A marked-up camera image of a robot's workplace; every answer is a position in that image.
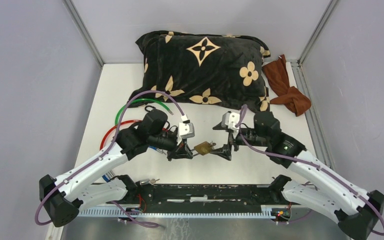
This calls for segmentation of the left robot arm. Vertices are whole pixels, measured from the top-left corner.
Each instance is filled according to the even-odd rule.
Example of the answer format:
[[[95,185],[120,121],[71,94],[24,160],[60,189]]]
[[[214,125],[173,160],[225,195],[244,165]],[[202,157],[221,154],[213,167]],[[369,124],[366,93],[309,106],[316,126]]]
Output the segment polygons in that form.
[[[192,159],[187,139],[195,136],[193,123],[186,115],[175,131],[165,128],[168,116],[154,109],[143,120],[118,131],[113,140],[97,154],[57,177],[45,175],[39,180],[40,204],[35,222],[43,226],[62,227],[88,208],[106,202],[122,200],[130,204],[138,191],[129,178],[117,176],[106,183],[95,184],[115,167],[145,153],[150,146],[165,150],[167,159]]]

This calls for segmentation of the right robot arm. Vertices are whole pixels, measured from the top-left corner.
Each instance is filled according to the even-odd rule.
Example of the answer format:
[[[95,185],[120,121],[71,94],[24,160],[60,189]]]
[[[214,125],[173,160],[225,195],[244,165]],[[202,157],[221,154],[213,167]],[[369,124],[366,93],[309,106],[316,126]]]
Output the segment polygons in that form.
[[[219,149],[220,156],[230,160],[232,150],[247,146],[314,186],[308,188],[286,176],[279,176],[280,185],[268,191],[273,203],[288,201],[318,212],[354,240],[366,240],[370,234],[384,236],[383,193],[358,187],[325,165],[304,144],[282,132],[280,121],[272,112],[256,113],[252,128],[242,127],[244,117],[243,111],[228,111],[213,127],[216,131],[228,132],[228,142]]]

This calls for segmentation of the large brass padlock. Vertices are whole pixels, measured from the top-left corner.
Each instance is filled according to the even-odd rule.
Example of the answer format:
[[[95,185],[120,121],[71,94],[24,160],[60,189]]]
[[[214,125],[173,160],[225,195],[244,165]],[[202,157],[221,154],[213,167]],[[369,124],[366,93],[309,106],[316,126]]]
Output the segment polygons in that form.
[[[198,155],[205,156],[214,150],[214,146],[216,146],[215,142],[204,141],[194,146],[193,150],[197,152]]]

